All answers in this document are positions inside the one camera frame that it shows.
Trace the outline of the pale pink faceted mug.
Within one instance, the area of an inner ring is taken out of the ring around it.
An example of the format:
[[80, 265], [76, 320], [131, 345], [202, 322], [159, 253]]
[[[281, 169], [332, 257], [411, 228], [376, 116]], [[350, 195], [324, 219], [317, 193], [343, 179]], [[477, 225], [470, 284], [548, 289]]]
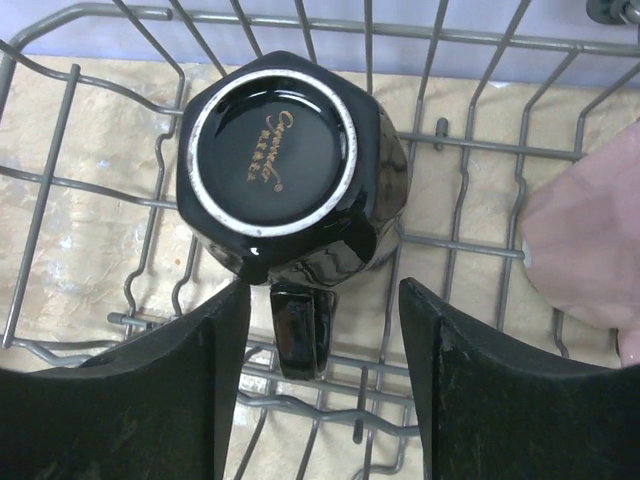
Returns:
[[614, 329], [639, 362], [639, 125], [534, 192], [521, 219], [525, 272], [555, 308]]

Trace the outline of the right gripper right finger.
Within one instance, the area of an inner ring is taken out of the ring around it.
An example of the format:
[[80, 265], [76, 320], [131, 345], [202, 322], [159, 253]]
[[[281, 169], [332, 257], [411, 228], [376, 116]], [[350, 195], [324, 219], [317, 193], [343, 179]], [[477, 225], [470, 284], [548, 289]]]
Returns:
[[431, 479], [635, 479], [639, 370], [532, 347], [412, 278], [399, 316]]

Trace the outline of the black cup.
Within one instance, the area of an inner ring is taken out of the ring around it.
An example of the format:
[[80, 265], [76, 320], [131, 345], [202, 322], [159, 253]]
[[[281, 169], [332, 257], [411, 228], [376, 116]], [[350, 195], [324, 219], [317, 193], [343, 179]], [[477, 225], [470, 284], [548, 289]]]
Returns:
[[381, 104], [287, 51], [226, 75], [182, 116], [178, 212], [222, 266], [268, 287], [288, 379], [325, 370], [337, 288], [398, 251], [410, 185]]

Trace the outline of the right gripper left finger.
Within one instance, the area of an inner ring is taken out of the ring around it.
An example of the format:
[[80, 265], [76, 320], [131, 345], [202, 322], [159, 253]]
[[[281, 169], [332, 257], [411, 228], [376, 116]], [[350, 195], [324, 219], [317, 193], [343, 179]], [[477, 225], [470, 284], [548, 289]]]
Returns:
[[5, 479], [220, 479], [250, 321], [228, 285], [76, 368], [1, 373]]

